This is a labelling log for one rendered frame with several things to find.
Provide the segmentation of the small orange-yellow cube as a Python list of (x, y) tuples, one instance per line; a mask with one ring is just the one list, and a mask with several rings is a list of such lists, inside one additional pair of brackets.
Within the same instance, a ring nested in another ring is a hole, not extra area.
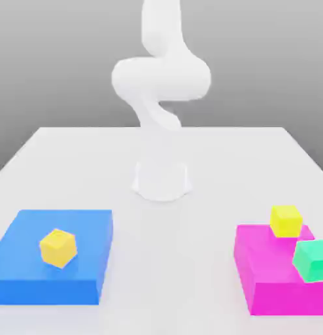
[(75, 235), (53, 229), (39, 243), (42, 261), (63, 269), (77, 256)]

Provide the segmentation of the small bright yellow cube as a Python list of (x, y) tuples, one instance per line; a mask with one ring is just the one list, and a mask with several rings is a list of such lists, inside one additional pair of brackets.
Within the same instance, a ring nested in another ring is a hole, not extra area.
[(277, 238), (298, 238), (303, 217), (294, 205), (273, 205), (270, 227)]

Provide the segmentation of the small green cube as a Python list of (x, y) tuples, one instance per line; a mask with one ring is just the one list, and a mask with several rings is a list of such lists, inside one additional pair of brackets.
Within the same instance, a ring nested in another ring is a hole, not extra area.
[(323, 239), (298, 241), (292, 264), (304, 282), (323, 281)]

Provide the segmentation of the large magenta box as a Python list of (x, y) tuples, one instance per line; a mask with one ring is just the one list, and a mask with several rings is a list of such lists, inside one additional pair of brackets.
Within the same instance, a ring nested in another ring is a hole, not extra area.
[(251, 315), (323, 315), (323, 281), (304, 282), (292, 264), (296, 243), (314, 238), (307, 225), (297, 238), (277, 238), (268, 224), (236, 227), (233, 255)]

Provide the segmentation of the large blue box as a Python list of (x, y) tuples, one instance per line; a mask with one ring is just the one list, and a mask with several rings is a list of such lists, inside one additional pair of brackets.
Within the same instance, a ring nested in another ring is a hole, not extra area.
[[(75, 236), (77, 255), (60, 269), (41, 258), (53, 229)], [(24, 209), (0, 240), (0, 305), (97, 305), (113, 236), (108, 209)]]

